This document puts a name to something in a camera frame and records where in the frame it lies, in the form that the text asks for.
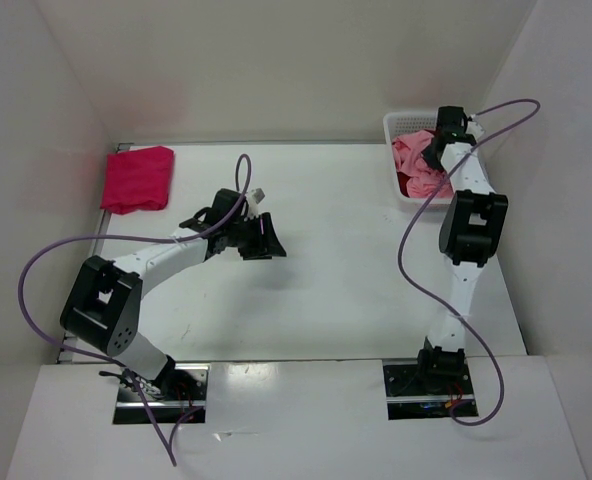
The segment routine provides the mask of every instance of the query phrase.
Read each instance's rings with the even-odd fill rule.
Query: folded red cloth
[[[107,155],[100,208],[121,215],[134,210],[162,210],[169,201],[173,170],[174,151],[165,147]]]

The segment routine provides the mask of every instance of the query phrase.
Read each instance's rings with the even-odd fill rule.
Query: wall
[[[543,110],[488,155],[510,198],[500,259],[592,479],[592,0],[539,0],[487,104],[525,96]]]
[[[93,229],[108,149],[104,127],[35,5],[0,1],[0,478],[38,366],[55,358],[23,322],[18,275],[40,247]],[[52,333],[60,331],[64,288],[87,249],[52,255],[29,278],[31,311]]]
[[[475,108],[533,0],[37,0],[115,141],[379,140]]]

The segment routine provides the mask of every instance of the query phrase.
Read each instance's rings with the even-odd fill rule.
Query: pink towel
[[[421,153],[434,138],[427,130],[421,130],[409,135],[400,135],[394,139],[392,151],[396,162],[396,171],[409,177],[407,181],[407,195],[413,198],[427,198],[440,181],[444,172],[437,172],[429,168]],[[440,189],[438,197],[449,198],[454,195],[452,187],[447,183]]]
[[[169,201],[174,151],[144,148],[107,155],[105,190],[100,208],[125,214],[162,210]]]

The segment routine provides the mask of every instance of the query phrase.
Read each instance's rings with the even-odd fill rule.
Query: white laundry basket
[[[401,206],[419,207],[424,201],[424,198],[410,198],[403,195],[398,184],[398,174],[396,172],[396,162],[394,161],[394,154],[392,152],[392,141],[399,135],[414,133],[418,130],[434,130],[436,128],[436,115],[438,108],[433,110],[401,110],[400,112],[388,113],[383,118],[383,127],[385,127],[385,140],[387,142],[388,153],[392,169],[392,179],[394,180],[394,189],[396,196],[401,202]],[[452,202],[451,198],[434,198],[429,208],[432,209],[447,209]]]

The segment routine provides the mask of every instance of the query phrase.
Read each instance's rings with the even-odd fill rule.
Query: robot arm
[[[211,207],[182,222],[173,238],[204,232],[233,208],[239,193],[222,189]],[[227,247],[243,260],[286,256],[269,213],[258,213],[262,190],[250,192],[231,219],[205,238],[155,244],[135,253],[105,260],[88,258],[74,282],[60,323],[105,355],[159,388],[163,395],[183,382],[176,362],[138,333],[140,302],[156,286],[186,268],[205,262]]]
[[[468,123],[462,108],[439,108],[436,135],[423,151],[430,167],[451,171],[470,152],[476,144],[472,132],[482,131],[477,124]],[[505,195],[497,194],[490,186],[476,151],[450,182],[454,197],[440,230],[439,248],[452,272],[449,303],[467,318],[478,279],[498,248],[508,202]],[[462,375],[464,363],[465,328],[445,312],[431,326],[419,352],[419,376],[428,388],[439,388]]]

